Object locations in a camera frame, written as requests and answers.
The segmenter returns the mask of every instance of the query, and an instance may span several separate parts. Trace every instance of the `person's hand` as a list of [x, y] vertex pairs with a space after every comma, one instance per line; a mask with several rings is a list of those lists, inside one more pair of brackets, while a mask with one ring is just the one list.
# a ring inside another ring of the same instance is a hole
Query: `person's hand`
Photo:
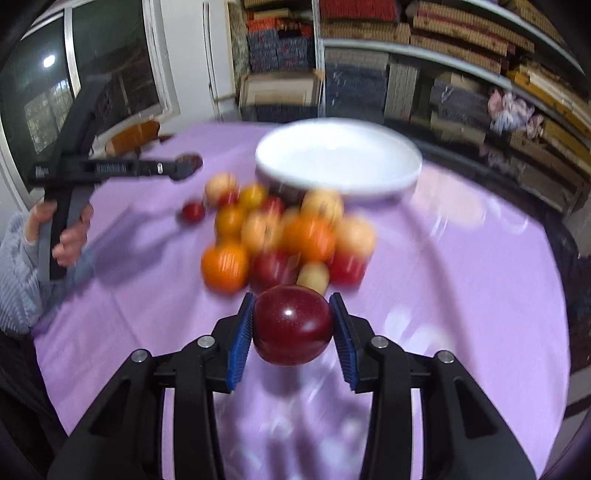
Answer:
[[[25, 225], [25, 239], [27, 242], [39, 240], [41, 224], [51, 220], [56, 209], [56, 202], [42, 202], [33, 207]], [[61, 233], [60, 243], [51, 252], [59, 266], [71, 267], [80, 258], [82, 248], [88, 240], [88, 229], [93, 214], [92, 205], [86, 205], [82, 209], [80, 221]]]

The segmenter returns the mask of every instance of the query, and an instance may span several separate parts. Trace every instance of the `red apple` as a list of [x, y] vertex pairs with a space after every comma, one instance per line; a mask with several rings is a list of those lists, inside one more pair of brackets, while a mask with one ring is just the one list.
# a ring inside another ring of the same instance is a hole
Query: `red apple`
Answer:
[[269, 197], [262, 204], [261, 210], [267, 213], [275, 213], [277, 215], [283, 215], [285, 212], [285, 203], [279, 197]]
[[359, 287], [366, 269], [365, 259], [336, 251], [329, 262], [330, 282], [343, 287]]
[[227, 207], [229, 205], [238, 205], [238, 190], [228, 190], [222, 193], [217, 201], [217, 208]]
[[205, 207], [203, 202], [188, 202], [181, 211], [183, 219], [190, 224], [199, 223], [205, 217]]
[[297, 280], [297, 258], [278, 251], [262, 251], [252, 262], [251, 286], [264, 291], [276, 285], [293, 285]]
[[329, 304], [306, 287], [279, 285], [256, 300], [254, 344], [261, 358], [273, 365], [303, 365], [318, 357], [333, 334]]

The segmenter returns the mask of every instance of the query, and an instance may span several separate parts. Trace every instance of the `ceiling light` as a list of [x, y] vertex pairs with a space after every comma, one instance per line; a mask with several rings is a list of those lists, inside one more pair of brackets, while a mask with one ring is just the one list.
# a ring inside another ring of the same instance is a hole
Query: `ceiling light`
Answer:
[[49, 67], [51, 67], [54, 63], [56, 62], [56, 56], [55, 55], [49, 55], [48, 57], [43, 59], [43, 66], [48, 69]]

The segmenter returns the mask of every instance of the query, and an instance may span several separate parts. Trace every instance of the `pile of fruit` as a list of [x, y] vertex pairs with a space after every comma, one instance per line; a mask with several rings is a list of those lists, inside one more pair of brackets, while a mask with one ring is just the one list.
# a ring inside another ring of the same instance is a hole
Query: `pile of fruit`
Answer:
[[230, 173], [216, 174], [205, 186], [204, 202], [183, 207], [182, 216], [200, 222], [206, 207], [216, 208], [216, 243], [203, 253], [201, 272], [207, 287], [231, 294], [249, 282], [257, 291], [297, 284], [320, 295], [329, 283], [361, 284], [374, 251], [373, 227], [345, 215], [341, 196], [310, 190], [301, 206], [269, 195], [259, 183], [239, 189]]
[[332, 338], [323, 297], [329, 283], [359, 286], [376, 236], [367, 221], [345, 215], [338, 193], [310, 190], [302, 197], [285, 186], [273, 192], [259, 183], [239, 189], [233, 175], [219, 173], [207, 182], [205, 199], [186, 204], [181, 215], [199, 223], [206, 209], [217, 209], [216, 243], [201, 258], [205, 285], [232, 294], [250, 283], [262, 292], [253, 315], [257, 352], [275, 365], [301, 365]]

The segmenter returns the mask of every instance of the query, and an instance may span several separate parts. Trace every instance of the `metal screw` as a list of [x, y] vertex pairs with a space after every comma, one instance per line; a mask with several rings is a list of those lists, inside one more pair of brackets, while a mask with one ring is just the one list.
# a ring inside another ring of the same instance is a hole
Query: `metal screw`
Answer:
[[386, 348], [388, 346], [388, 339], [381, 335], [376, 335], [371, 339], [371, 344], [376, 348]]
[[447, 350], [441, 350], [441, 352], [437, 353], [437, 359], [444, 364], [452, 364], [456, 357]]
[[216, 343], [216, 339], [211, 335], [203, 335], [197, 339], [197, 344], [201, 348], [211, 348]]
[[148, 358], [148, 352], [146, 350], [136, 350], [134, 353], [131, 354], [131, 359], [137, 364], [144, 362]]

